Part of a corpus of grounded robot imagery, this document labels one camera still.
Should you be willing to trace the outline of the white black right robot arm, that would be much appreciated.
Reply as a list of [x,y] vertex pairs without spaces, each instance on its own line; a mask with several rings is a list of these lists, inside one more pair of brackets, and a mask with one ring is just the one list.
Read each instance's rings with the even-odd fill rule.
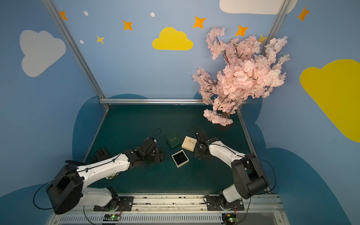
[[249,199],[268,188],[269,182],[260,160],[254,154],[240,153],[204,131],[196,133],[194,155],[200,159],[217,157],[232,169],[233,184],[221,192],[226,202]]

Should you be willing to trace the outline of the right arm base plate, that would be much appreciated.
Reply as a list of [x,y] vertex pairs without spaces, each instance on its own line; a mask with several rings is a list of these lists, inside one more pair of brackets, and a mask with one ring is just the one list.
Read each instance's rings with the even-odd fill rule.
[[241,199],[228,202],[223,196],[203,197],[208,211],[244,211],[244,203]]

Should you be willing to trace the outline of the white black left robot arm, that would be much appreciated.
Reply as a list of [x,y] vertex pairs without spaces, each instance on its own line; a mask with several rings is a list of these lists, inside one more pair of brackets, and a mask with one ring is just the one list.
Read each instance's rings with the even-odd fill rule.
[[137,148],[126,150],[102,161],[78,166],[67,163],[50,182],[46,193],[56,215],[77,206],[92,206],[98,212],[130,211],[132,200],[123,201],[112,187],[92,188],[91,184],[106,177],[153,163],[161,163],[164,153],[154,138],[147,138]]

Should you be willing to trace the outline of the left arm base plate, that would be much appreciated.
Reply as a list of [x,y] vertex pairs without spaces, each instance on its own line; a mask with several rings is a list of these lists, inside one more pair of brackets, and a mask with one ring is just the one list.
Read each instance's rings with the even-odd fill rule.
[[132,210],[133,196],[118,196],[105,206],[94,206],[95,212],[130,212]]

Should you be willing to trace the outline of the white box base black insert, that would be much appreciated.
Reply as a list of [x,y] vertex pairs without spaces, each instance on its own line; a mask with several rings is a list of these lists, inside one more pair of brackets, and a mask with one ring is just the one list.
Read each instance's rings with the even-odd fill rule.
[[189,159],[185,154],[184,150],[180,150],[179,152],[173,154],[172,159],[175,162],[177,168],[180,168],[181,166],[189,162]]

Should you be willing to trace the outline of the white flower gift box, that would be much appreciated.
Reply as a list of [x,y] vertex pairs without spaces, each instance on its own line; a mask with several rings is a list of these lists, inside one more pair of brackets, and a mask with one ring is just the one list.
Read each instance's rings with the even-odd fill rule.
[[182,149],[193,152],[195,150],[197,140],[189,136],[185,136],[185,139],[181,145]]

